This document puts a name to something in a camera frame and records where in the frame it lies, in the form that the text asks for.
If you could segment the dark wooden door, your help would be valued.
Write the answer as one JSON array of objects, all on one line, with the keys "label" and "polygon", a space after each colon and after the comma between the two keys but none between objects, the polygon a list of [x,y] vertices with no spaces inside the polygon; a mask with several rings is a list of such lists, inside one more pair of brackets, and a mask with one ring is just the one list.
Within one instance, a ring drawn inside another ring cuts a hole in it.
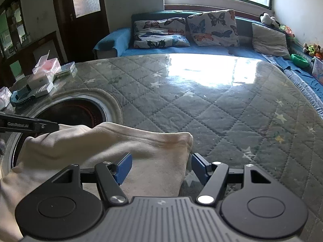
[{"label": "dark wooden door", "polygon": [[109,34],[105,0],[53,0],[69,62],[95,59],[93,48]]}]

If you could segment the blue sofa bed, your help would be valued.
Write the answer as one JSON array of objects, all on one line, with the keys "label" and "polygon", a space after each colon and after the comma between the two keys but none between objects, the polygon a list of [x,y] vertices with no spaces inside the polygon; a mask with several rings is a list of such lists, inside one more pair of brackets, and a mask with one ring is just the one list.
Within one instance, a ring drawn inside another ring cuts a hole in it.
[{"label": "blue sofa bed", "polygon": [[233,10],[197,12],[158,11],[134,14],[130,28],[120,28],[94,47],[97,58],[146,54],[213,54],[266,59],[292,80],[322,114],[322,84],[293,62],[287,34],[235,16]]}]

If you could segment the plain grey cushion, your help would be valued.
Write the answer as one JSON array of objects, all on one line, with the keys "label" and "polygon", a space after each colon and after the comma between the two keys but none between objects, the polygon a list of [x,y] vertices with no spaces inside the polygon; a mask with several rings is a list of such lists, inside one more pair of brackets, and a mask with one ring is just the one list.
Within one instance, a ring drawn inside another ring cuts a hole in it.
[{"label": "plain grey cushion", "polygon": [[252,23],[252,34],[252,46],[256,52],[291,59],[284,33]]}]

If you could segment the pink tissue pack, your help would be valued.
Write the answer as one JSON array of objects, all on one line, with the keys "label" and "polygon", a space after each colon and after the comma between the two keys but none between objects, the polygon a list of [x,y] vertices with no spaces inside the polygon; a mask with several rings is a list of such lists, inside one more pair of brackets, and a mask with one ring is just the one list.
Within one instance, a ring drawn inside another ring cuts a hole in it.
[{"label": "pink tissue pack", "polygon": [[32,72],[34,75],[43,76],[45,75],[49,81],[54,81],[56,73],[61,71],[61,65],[58,58],[48,59],[50,50],[47,54],[41,56],[33,68]]}]

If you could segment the panda plush toy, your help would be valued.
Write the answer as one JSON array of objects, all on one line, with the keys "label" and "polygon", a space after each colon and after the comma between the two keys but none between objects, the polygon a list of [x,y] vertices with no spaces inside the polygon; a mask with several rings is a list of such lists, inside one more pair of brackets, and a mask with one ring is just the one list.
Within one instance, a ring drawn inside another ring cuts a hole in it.
[{"label": "panda plush toy", "polygon": [[280,24],[277,22],[276,18],[274,16],[270,16],[268,13],[262,13],[259,18],[261,23],[264,25],[274,28],[280,27]]}]

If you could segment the dark wooden cabinet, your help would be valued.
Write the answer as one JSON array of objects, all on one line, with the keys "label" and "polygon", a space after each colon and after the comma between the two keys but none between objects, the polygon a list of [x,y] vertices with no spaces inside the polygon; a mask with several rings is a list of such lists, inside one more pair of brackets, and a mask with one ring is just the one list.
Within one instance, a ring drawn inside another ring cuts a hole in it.
[{"label": "dark wooden cabinet", "polygon": [[1,0],[1,86],[31,74],[47,51],[67,61],[53,0]]}]

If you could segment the colourful plush toys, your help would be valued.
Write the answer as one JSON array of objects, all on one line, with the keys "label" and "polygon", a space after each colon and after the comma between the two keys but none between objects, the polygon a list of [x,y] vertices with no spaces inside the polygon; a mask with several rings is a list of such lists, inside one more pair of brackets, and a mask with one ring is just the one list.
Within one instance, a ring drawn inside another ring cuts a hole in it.
[{"label": "colourful plush toys", "polygon": [[310,57],[316,57],[322,59],[323,48],[318,44],[303,44],[303,53],[309,55]]}]

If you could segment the butterfly pillow standing upright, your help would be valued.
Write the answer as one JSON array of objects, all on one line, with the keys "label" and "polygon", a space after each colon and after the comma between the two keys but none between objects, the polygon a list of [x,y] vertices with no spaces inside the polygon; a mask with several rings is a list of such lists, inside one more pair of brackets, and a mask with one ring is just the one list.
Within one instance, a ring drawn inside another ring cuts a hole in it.
[{"label": "butterfly pillow standing upright", "polygon": [[217,10],[187,17],[191,37],[198,46],[237,47],[239,35],[234,10]]}]

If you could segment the butterfly pillow lying flat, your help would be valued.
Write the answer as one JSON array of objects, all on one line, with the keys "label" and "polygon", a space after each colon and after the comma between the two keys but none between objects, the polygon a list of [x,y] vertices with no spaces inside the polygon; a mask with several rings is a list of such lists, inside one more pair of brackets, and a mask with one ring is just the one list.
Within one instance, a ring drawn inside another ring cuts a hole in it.
[{"label": "butterfly pillow lying flat", "polygon": [[164,49],[190,47],[185,18],[138,20],[134,22],[134,48]]}]

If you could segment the white flat box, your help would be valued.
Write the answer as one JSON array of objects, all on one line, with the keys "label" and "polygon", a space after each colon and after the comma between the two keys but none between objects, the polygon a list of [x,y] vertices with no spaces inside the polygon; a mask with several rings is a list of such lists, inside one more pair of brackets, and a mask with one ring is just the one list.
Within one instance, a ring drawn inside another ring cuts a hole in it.
[{"label": "white flat box", "polygon": [[60,71],[56,72],[54,75],[54,79],[62,78],[67,75],[72,74],[76,70],[75,62],[66,63],[65,65],[61,66]]}]

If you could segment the green plastic bowl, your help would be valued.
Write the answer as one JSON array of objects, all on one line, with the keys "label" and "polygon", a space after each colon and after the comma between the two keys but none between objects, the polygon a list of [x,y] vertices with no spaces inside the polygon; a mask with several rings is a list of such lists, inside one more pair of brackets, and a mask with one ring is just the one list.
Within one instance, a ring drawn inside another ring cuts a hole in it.
[{"label": "green plastic bowl", "polygon": [[303,57],[301,57],[301,56],[299,56],[297,54],[292,54],[291,55],[291,60],[294,63],[294,65],[296,65],[299,68],[304,69],[304,68],[309,67],[309,62],[305,58],[303,58]]}]

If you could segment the white tissue pack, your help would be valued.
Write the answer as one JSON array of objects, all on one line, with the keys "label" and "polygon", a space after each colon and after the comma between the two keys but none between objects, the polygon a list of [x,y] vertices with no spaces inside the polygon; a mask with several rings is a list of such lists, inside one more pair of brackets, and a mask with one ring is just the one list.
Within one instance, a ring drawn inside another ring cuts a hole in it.
[{"label": "white tissue pack", "polygon": [[12,93],[7,87],[3,87],[0,89],[0,111],[12,113],[14,111],[14,107],[10,103],[10,97]]}]

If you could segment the clear plastic storage box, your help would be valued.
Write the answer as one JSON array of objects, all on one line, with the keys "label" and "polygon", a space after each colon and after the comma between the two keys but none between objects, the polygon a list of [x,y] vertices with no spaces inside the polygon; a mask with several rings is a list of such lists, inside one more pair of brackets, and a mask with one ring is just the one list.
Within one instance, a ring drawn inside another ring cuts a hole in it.
[{"label": "clear plastic storage box", "polygon": [[312,59],[313,68],[312,68],[312,76],[316,78],[316,80],[323,85],[323,61],[317,57]]}]

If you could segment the cream beige garment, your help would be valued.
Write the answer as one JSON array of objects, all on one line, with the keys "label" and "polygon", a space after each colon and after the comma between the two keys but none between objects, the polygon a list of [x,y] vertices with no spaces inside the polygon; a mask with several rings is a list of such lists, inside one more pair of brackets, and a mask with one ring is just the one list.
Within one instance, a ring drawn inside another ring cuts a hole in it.
[{"label": "cream beige garment", "polygon": [[57,132],[28,137],[17,164],[1,174],[1,241],[19,241],[14,211],[20,200],[70,164],[92,168],[132,154],[132,169],[122,184],[128,198],[174,197],[180,192],[193,145],[188,132],[156,133],[104,122],[61,125]]}]

